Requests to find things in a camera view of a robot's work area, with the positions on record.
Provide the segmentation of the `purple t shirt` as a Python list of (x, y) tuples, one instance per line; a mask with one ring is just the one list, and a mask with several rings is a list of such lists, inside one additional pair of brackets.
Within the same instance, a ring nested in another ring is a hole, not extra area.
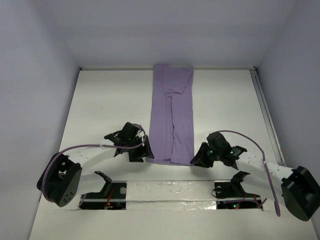
[(153, 67), (149, 144), (154, 158), (147, 162), (188, 166), (195, 156), (194, 67)]

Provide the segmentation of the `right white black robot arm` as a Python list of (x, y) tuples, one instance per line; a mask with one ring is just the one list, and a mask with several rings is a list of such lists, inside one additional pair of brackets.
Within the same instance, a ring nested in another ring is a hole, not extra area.
[(307, 222), (320, 207), (320, 186), (310, 171), (302, 166), (290, 168), (266, 161), (264, 152), (258, 157), (244, 147), (231, 146), (221, 131), (209, 134), (191, 160), (191, 165), (212, 168), (222, 162), (237, 173), (229, 181), (217, 182), (212, 194), (215, 198), (239, 198), (252, 202), (254, 196), (274, 202), (280, 216), (283, 205), (297, 219)]

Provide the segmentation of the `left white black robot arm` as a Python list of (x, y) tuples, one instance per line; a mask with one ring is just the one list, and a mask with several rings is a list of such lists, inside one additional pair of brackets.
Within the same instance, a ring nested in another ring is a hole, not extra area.
[(99, 143), (75, 145), (55, 153), (36, 187), (48, 202), (62, 208), (76, 196), (84, 170), (124, 153), (132, 163), (154, 157), (141, 125), (126, 122), (121, 130), (105, 135)]

